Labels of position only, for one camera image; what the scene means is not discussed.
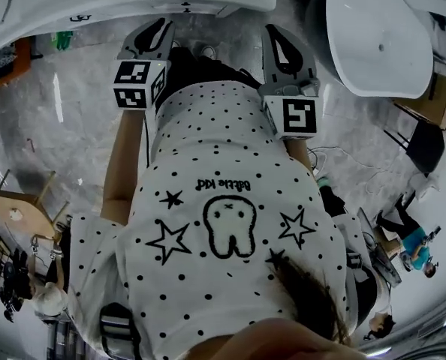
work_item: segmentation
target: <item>gray concrete floor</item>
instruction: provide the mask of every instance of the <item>gray concrete floor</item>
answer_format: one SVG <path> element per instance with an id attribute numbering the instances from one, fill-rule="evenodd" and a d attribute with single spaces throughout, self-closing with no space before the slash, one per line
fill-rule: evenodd
<path id="1" fill-rule="evenodd" d="M 273 12 L 240 10 L 224 19 L 205 15 L 170 17 L 183 46 L 212 45 L 223 62 L 245 68 L 263 81 L 262 26 L 276 23 L 306 41 L 306 1 L 278 0 Z M 0 176 L 11 169 L 5 189 L 36 194 L 49 172 L 55 170 L 56 180 L 44 200 L 50 215 L 55 215 L 66 200 L 71 202 L 71 212 L 99 210 L 120 117 L 107 90 L 111 62 L 125 36 L 151 19 L 139 16 L 82 27 L 74 32 L 71 47 L 64 52 L 52 47 L 49 35 L 38 36 L 38 49 L 44 57 L 32 62 L 32 69 L 24 76 L 0 88 Z M 318 156 L 318 177 L 330 177 L 349 211 L 363 207 L 372 218 L 391 205 L 417 172 L 405 152 L 382 129 L 388 126 L 409 137 L 413 119 L 388 99 L 354 96 L 320 64 L 318 76 L 324 95 L 323 127 L 309 141 Z M 62 99 L 59 116 L 56 80 Z M 144 154 L 141 163 L 144 167 Z M 1 225 L 0 233 L 8 235 Z M 29 246 L 16 231 L 14 235 L 23 247 Z"/>

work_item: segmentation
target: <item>person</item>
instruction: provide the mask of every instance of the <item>person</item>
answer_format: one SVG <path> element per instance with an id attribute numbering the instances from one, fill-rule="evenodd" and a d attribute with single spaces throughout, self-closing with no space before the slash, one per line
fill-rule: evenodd
<path id="1" fill-rule="evenodd" d="M 72 224 L 71 318 L 99 353 L 100 313 L 131 312 L 158 360 L 364 359 L 345 344 L 345 242 L 302 140 L 273 136 L 258 82 L 173 48 L 151 162 L 144 112 L 124 111 L 100 217 Z"/>
<path id="2" fill-rule="evenodd" d="M 28 259 L 28 273 L 17 282 L 16 294 L 28 300 L 35 312 L 45 317 L 57 317 L 68 306 L 69 249 L 71 233 L 67 226 L 61 234 L 59 244 L 54 244 L 55 259 L 51 262 L 43 283 L 35 274 L 37 239 L 32 238 L 32 255 Z"/>
<path id="3" fill-rule="evenodd" d="M 390 232 L 395 232 L 402 239 L 403 247 L 410 256 L 413 267 L 418 271 L 423 269 L 425 276 L 432 278 L 436 273 L 436 266 L 430 259 L 425 231 L 408 215 L 403 207 L 402 197 L 396 202 L 395 208 L 403 224 L 385 219 L 381 215 L 381 211 L 377 216 L 376 223 Z"/>
<path id="4" fill-rule="evenodd" d="M 360 252 L 363 257 L 363 263 L 372 268 L 366 244 L 362 247 L 357 247 L 358 240 L 355 241 L 362 234 L 361 225 L 357 222 L 357 218 L 352 214 L 347 214 L 345 201 L 335 195 L 328 177 L 323 176 L 319 178 L 317 183 L 325 211 L 333 218 L 333 221 L 342 233 L 346 234 L 347 240 L 353 243 L 347 244 L 347 249 L 350 245 L 356 252 Z M 364 280 L 357 277 L 358 280 L 355 280 L 358 296 L 358 325 L 366 320 L 371 311 L 377 311 L 375 316 L 369 320 L 370 333 L 365 336 L 365 340 L 370 340 L 371 335 L 375 338 L 384 338 L 390 334 L 395 325 L 393 317 L 387 312 L 390 310 L 390 290 L 386 281 L 383 281 L 381 277 L 372 276 L 369 268 L 363 267 L 363 270 L 366 272 L 367 277 L 363 277 Z"/>
<path id="5" fill-rule="evenodd" d="M 369 321 L 370 332 L 365 336 L 365 340 L 370 340 L 372 336 L 377 339 L 388 336 L 394 325 L 393 317 L 388 312 L 375 313 L 375 316 Z"/>

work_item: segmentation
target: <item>shoe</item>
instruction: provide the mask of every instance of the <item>shoe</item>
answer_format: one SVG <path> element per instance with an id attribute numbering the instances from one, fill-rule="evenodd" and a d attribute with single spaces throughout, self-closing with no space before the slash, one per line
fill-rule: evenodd
<path id="1" fill-rule="evenodd" d="M 200 52 L 200 57 L 203 57 L 203 56 L 205 56 L 211 60 L 216 60 L 215 48 L 213 48 L 212 46 L 209 46 L 209 45 L 204 46 Z"/>
<path id="2" fill-rule="evenodd" d="M 381 219 L 383 218 L 383 211 L 380 211 L 377 215 L 376 215 L 376 223 L 377 225 L 380 225 L 381 223 Z"/>
<path id="3" fill-rule="evenodd" d="M 59 244 L 59 242 L 61 241 L 62 237 L 63 237 L 63 232 L 58 232 L 55 230 L 55 235 L 53 237 L 53 243 Z"/>
<path id="4" fill-rule="evenodd" d="M 55 255 L 63 255 L 61 247 L 56 242 L 53 243 L 53 249 L 51 250 L 51 252 L 53 252 Z"/>
<path id="5" fill-rule="evenodd" d="M 37 254 L 38 253 L 38 247 L 40 245 L 38 244 L 38 237 L 36 235 L 31 237 L 30 244 L 31 244 L 31 249 L 32 249 L 33 253 Z"/>
<path id="6" fill-rule="evenodd" d="M 70 227 L 67 224 L 62 223 L 61 221 L 58 221 L 58 223 L 56 223 L 56 233 L 65 233 L 69 229 Z"/>
<path id="7" fill-rule="evenodd" d="M 320 177 L 316 183 L 318 184 L 318 188 L 323 188 L 323 187 L 331 187 L 330 185 L 330 179 L 326 176 Z"/>

